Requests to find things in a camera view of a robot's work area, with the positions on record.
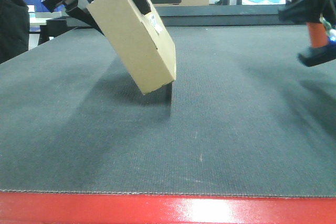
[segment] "black jacket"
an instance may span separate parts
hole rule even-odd
[[[0,63],[28,50],[29,13],[23,0],[0,0]]]

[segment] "label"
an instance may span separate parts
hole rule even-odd
[[[153,13],[147,13],[145,17],[151,22],[157,34],[160,34],[163,28],[156,22],[155,16]]]

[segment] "gray fabric surface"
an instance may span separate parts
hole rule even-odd
[[[171,100],[94,30],[0,65],[0,190],[336,196],[336,61],[296,61],[304,26],[169,32]]]

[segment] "red metal edge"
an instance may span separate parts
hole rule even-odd
[[[0,193],[0,223],[336,223],[336,198]]]

